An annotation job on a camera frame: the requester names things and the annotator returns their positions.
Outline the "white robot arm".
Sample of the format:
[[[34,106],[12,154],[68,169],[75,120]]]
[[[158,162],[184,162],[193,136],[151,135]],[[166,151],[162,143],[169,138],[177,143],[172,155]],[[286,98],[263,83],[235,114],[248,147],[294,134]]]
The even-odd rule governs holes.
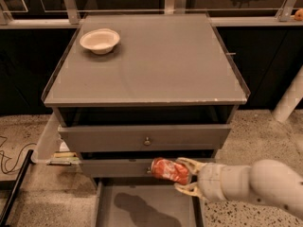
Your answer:
[[[303,219],[303,177],[275,160],[260,160],[251,166],[201,163],[178,158],[197,177],[195,183],[175,189],[210,202],[243,201],[277,207]]]

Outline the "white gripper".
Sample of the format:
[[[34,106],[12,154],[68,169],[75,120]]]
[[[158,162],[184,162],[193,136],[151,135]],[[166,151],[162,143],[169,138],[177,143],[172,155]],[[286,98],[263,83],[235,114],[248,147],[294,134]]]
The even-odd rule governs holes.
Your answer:
[[[207,201],[225,201],[222,188],[222,170],[224,165],[216,163],[202,163],[193,159],[180,157],[176,160],[181,165],[182,174],[197,175],[198,183],[182,185],[176,183],[174,188],[191,197],[205,198]]]

